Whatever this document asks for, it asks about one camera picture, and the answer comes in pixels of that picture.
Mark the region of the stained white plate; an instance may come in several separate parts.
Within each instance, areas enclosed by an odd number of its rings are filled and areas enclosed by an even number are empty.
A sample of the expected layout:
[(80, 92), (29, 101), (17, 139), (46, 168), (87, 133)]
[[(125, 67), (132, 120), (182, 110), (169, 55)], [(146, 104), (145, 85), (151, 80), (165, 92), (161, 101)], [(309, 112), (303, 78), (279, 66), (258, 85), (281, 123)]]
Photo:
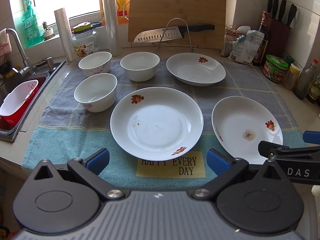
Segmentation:
[(233, 158), (262, 165), (261, 141), (282, 145), (281, 127), (272, 113), (260, 103), (242, 96), (221, 99), (213, 108), (212, 126), (221, 146)]

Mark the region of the white bowl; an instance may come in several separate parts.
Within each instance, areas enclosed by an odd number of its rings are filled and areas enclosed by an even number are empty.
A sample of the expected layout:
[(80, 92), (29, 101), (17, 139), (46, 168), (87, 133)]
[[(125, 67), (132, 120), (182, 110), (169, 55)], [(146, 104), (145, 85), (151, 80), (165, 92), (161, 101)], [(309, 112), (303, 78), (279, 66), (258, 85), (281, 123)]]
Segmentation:
[(151, 52), (131, 53), (120, 61), (125, 75), (131, 81), (136, 82), (144, 82), (153, 78), (159, 63), (159, 56)]
[(111, 69), (112, 54), (107, 51), (100, 51), (88, 55), (80, 60), (78, 67), (86, 77), (95, 74), (108, 73)]
[(115, 103), (117, 84), (118, 80), (113, 74), (92, 75), (76, 87), (74, 99), (91, 113), (103, 112)]

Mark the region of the white fruit-print plate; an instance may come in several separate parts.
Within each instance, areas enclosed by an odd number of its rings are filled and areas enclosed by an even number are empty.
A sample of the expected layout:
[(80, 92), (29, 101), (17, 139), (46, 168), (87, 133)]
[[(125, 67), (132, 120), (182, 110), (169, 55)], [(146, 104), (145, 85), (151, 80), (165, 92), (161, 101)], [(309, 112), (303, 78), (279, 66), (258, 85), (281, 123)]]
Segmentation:
[(189, 152), (203, 132), (203, 114), (187, 94), (167, 87), (148, 87), (121, 99), (110, 117), (116, 143), (128, 154), (148, 161), (167, 161)]
[(221, 82), (226, 70), (217, 60), (198, 53), (179, 53), (166, 61), (167, 70), (179, 81), (197, 87)]

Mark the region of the steel kitchen faucet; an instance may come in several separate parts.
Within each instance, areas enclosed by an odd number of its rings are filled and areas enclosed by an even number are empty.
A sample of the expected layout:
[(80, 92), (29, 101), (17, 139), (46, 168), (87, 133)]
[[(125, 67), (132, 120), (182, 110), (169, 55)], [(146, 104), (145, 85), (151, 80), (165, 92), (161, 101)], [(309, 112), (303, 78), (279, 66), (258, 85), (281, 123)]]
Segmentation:
[(30, 63), (29, 58), (27, 57), (27, 55), (22, 47), (22, 44), (21, 44), (21, 41), (20, 41), (20, 38), (18, 36), (17, 31), (12, 28), (7, 28), (5, 30), (5, 32), (14, 38), (16, 46), (18, 48), (18, 51), (20, 52), (20, 55), (21, 55), (21, 58), (22, 58), (23, 64), (24, 64), (24, 67), (22, 67), (21, 69), (17, 70), (16, 68), (12, 68), (12, 70), (15, 71), (16, 73), (20, 74), (21, 76), (34, 75), (35, 70), (34, 70), (32, 64)]

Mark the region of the grey and teal dish towel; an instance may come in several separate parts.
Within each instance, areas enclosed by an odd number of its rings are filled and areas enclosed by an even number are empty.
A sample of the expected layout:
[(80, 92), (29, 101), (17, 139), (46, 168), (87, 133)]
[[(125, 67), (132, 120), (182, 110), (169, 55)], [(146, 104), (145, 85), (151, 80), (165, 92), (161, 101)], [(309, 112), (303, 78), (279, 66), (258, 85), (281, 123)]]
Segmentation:
[[(273, 83), (263, 77), (259, 68), (233, 63), (225, 63), (224, 68), (226, 77), (220, 83), (208, 87), (194, 87), (178, 81), (167, 71), (164, 60), (157, 66), (156, 75), (142, 83), (130, 81), (119, 61), (112, 61), (110, 72), (118, 80), (118, 99), (141, 88), (163, 86), (180, 90), (197, 102), (204, 118), (203, 135), (192, 151), (198, 164), (204, 162), (208, 149), (223, 151), (213, 132), (211, 116), (215, 104), (229, 96), (244, 96), (264, 105), (279, 122), (286, 146), (306, 146), (286, 103)], [(112, 111), (108, 109), (101, 113), (91, 113), (74, 99), (74, 91), (84, 78), (80, 69), (71, 71), (44, 110), (23, 158), (22, 167), (25, 170), (32, 171), (43, 159), (49, 159), (54, 164), (64, 164), (74, 157), (87, 158), (95, 151), (106, 148), (110, 153), (110, 163), (100, 176), (123, 189), (193, 189), (215, 177), (208, 166), (204, 167), (202, 178), (139, 176), (137, 167), (142, 165), (142, 161), (124, 152), (112, 137), (109, 125)]]

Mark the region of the clear glass oil bottle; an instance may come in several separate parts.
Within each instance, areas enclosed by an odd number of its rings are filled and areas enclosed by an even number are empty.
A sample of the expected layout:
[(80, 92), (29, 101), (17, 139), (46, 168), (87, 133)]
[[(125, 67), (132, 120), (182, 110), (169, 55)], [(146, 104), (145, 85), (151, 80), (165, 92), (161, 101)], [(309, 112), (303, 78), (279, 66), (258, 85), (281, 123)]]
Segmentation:
[(295, 96), (300, 100), (303, 100), (306, 97), (316, 79), (317, 65), (318, 61), (316, 59), (313, 59), (309, 66), (304, 67), (299, 76), (293, 92)]

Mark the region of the yellow-capped spice jar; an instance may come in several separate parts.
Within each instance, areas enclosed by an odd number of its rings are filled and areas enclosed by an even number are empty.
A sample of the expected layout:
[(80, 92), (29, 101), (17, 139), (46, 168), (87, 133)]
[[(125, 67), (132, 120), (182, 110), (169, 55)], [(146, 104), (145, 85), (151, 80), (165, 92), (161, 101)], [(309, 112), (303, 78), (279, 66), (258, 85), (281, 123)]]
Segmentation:
[(285, 76), (282, 79), (282, 85), (286, 89), (292, 90), (299, 78), (301, 70), (301, 68), (292, 63), (289, 67), (289, 70), (286, 72)]

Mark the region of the green-lidded sauce jar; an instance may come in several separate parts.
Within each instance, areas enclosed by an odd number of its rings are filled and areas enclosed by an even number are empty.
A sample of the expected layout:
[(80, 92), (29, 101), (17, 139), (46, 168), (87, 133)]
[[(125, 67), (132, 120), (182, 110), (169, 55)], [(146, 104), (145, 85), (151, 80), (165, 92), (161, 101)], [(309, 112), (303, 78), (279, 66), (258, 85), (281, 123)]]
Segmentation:
[(288, 69), (289, 65), (283, 59), (271, 54), (267, 54), (266, 62), (263, 66), (262, 72), (270, 81), (281, 83)]

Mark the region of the dark soy sauce bottle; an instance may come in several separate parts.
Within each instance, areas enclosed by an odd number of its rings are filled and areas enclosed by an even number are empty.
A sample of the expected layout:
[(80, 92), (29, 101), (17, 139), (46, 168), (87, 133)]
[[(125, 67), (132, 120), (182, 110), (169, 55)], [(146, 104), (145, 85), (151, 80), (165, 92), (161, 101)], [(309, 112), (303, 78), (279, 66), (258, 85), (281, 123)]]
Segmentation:
[(257, 50), (257, 53), (253, 59), (252, 64), (254, 66), (260, 66), (263, 61), (263, 57), (265, 54), (265, 50), (268, 44), (268, 20), (269, 20), (270, 14), (266, 11), (263, 11), (262, 18), (261, 18), (261, 23), (259, 27), (259, 32), (264, 34), (264, 38)]

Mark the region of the white clipped plastic bag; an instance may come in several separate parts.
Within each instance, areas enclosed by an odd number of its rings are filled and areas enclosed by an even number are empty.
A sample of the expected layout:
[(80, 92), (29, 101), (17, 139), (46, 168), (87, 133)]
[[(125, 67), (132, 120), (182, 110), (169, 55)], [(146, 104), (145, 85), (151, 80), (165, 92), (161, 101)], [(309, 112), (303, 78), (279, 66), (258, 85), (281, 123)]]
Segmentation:
[(240, 36), (233, 43), (233, 50), (228, 59), (238, 63), (251, 64), (263, 38), (263, 33), (249, 30), (246, 35)]

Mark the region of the red-white food bag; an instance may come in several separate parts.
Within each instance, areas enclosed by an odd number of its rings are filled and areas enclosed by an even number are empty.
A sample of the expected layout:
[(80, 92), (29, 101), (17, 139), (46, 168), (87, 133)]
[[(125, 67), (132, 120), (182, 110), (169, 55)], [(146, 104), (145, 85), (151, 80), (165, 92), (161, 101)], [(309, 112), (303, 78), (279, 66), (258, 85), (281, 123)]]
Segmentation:
[(242, 35), (246, 35), (251, 30), (250, 26), (240, 26), (236, 29), (232, 25), (225, 27), (223, 49), (221, 50), (221, 56), (228, 57), (233, 50), (233, 43)]

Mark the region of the glass jar with green lid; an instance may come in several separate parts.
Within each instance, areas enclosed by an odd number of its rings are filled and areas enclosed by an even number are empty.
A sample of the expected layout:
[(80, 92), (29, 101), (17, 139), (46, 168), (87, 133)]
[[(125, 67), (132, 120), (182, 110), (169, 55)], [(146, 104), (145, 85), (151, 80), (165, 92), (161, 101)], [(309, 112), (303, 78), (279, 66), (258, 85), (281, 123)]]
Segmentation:
[(73, 27), (73, 48), (79, 58), (86, 57), (100, 50), (98, 34), (91, 22), (82, 22)]

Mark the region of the green dish soap bottle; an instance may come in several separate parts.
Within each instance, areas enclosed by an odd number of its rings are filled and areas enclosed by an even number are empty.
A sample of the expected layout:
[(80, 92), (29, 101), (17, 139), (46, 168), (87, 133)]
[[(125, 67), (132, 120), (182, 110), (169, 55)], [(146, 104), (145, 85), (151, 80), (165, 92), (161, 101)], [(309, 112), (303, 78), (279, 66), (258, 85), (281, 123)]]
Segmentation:
[(40, 22), (31, 0), (23, 2), (26, 5), (26, 11), (22, 15), (24, 33), (29, 47), (37, 45), (44, 41), (44, 28)]

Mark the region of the clear plastic wrap roll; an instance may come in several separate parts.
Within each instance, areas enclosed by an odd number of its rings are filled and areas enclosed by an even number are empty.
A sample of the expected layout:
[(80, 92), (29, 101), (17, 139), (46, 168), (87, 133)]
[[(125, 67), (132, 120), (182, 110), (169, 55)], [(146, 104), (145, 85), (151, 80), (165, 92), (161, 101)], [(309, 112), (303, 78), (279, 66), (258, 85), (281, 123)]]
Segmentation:
[(119, 39), (116, 0), (103, 0), (103, 8), (110, 52), (113, 56), (118, 56), (121, 54), (121, 45)]

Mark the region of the black-handled santoku knife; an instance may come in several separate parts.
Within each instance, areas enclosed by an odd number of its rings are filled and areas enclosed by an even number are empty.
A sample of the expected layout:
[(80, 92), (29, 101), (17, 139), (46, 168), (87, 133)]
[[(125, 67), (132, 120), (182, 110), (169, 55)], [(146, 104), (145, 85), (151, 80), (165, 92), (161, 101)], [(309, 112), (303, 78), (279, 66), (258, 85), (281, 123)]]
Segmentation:
[(135, 39), (134, 43), (153, 43), (159, 42), (162, 38), (162, 41), (171, 41), (177, 40), (180, 38), (185, 38), (185, 33), (188, 31), (192, 32), (200, 32), (205, 30), (215, 30), (215, 25), (208, 24), (208, 23), (200, 23), (200, 24), (191, 24), (188, 26), (186, 25), (179, 25), (174, 27), (159, 28), (159, 29), (152, 29), (146, 30), (139, 33)]

